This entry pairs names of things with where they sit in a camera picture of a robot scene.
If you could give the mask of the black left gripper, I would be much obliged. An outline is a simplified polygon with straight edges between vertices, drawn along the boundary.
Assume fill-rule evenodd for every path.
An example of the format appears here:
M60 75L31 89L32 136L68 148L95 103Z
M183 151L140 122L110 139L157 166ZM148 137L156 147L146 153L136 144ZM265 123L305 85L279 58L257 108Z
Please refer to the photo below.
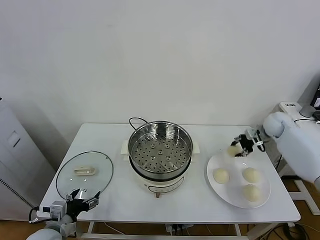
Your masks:
M85 201L75 198L79 191L79 188L73 189L72 192L65 197L66 214L70 216L72 220L77 220L77 217L81 212L88 212L90 208L95 208L99 204L100 191Z

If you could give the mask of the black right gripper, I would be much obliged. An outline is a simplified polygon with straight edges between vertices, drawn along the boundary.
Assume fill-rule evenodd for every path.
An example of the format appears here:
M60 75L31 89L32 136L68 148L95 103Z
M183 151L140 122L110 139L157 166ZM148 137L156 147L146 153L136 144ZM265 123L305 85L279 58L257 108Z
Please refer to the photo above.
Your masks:
M254 142L248 139L245 134L235 137L231 145L236 146L238 143L240 143L242 151L235 155L236 158L247 157L253 152Z

